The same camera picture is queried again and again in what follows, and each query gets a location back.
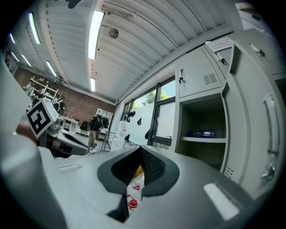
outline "cabinet shelf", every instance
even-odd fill
[[[225,138],[190,138],[182,137],[183,141],[196,141],[196,142],[208,142],[208,143],[226,143]]]

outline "khaki pants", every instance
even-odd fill
[[[94,147],[94,131],[89,130],[88,147]]]

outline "black and white square marker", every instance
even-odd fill
[[[32,110],[27,114],[30,123],[30,128],[38,138],[50,125],[51,119],[47,114],[44,105],[40,102],[37,103]]]

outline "fluorescent light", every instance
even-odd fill
[[[33,13],[29,13],[29,21],[30,21],[30,26],[31,26],[31,29],[32,29],[34,38],[35,38],[35,40],[36,40],[36,43],[37,43],[37,44],[40,44],[41,42],[40,42],[40,39],[39,39],[39,37],[38,37],[37,30],[36,30]]]
[[[27,64],[31,67],[32,65],[28,62],[28,60],[25,58],[24,54],[21,54],[24,60],[27,62]]]
[[[95,91],[95,79],[90,78],[90,86],[91,86],[91,90]]]
[[[11,54],[12,54],[12,56],[15,58],[16,61],[20,62],[20,61],[18,60],[18,58],[14,55],[13,52],[11,52]]]
[[[15,40],[14,40],[12,34],[9,34],[9,36],[10,36],[10,38],[11,38],[11,41],[15,44]]]
[[[46,64],[49,66],[49,68],[50,68],[51,72],[53,73],[53,75],[54,75],[55,77],[57,77],[57,74],[56,74],[55,71],[53,70],[53,68],[52,68],[52,66],[51,66],[51,64],[50,64],[50,62],[47,61]]]
[[[91,20],[89,38],[88,38],[88,58],[90,59],[95,59],[98,35],[103,17],[104,17],[104,12],[99,12],[99,11],[93,12],[93,18]]]

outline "brick wall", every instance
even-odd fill
[[[21,67],[14,74],[16,81],[21,87],[26,86],[33,76],[35,76],[35,79],[43,78]],[[46,85],[47,81],[49,80],[45,78],[45,81],[40,83]],[[115,106],[71,90],[65,86],[55,85],[52,81],[49,81],[49,88],[58,89],[60,93],[63,93],[67,117],[72,116],[74,119],[79,119],[81,123],[85,120],[88,121],[90,117],[95,115],[98,108],[112,112],[113,114],[115,113]]]

